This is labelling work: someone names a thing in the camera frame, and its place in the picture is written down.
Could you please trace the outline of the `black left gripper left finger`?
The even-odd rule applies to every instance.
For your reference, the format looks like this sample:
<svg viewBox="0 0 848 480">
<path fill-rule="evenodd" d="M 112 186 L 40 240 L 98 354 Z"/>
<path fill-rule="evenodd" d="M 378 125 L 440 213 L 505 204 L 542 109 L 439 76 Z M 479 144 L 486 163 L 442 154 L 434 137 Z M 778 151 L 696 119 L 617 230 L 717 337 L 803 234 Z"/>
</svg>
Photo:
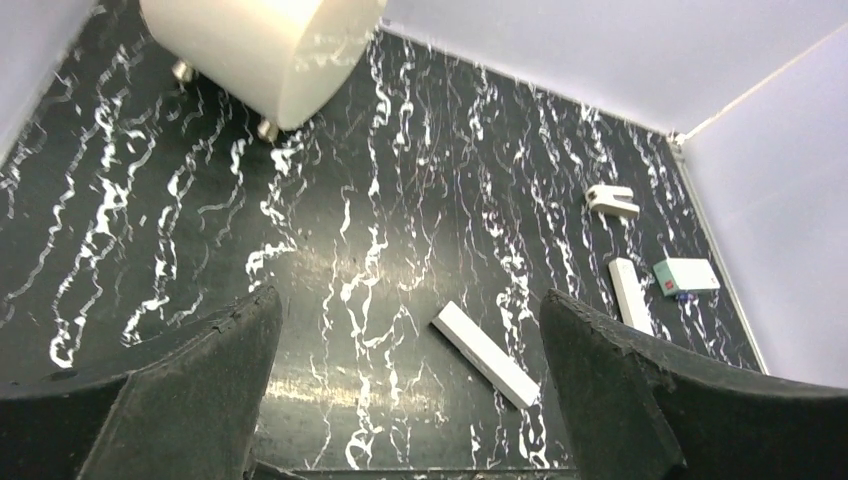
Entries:
<svg viewBox="0 0 848 480">
<path fill-rule="evenodd" d="M 5 479 L 247 479 L 283 306 L 263 286 L 85 368 L 1 387 Z"/>
</svg>

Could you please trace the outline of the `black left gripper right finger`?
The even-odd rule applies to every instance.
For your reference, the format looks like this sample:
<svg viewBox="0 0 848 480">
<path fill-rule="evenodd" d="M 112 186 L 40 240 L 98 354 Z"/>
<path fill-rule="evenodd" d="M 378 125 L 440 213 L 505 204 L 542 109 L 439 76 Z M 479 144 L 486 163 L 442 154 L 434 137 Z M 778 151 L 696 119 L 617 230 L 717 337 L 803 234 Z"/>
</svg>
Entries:
<svg viewBox="0 0 848 480">
<path fill-rule="evenodd" d="M 847 393 L 737 368 L 558 290 L 539 322 L 584 479 L 843 479 Z"/>
</svg>

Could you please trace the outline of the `white remote control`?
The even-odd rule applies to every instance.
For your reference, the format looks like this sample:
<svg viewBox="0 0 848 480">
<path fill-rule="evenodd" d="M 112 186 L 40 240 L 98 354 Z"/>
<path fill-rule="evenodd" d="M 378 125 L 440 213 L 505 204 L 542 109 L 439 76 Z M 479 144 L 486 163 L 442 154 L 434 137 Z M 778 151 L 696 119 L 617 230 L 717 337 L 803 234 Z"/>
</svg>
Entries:
<svg viewBox="0 0 848 480">
<path fill-rule="evenodd" d="M 540 386 L 454 302 L 448 302 L 432 324 L 518 409 L 528 409 Z"/>
</svg>

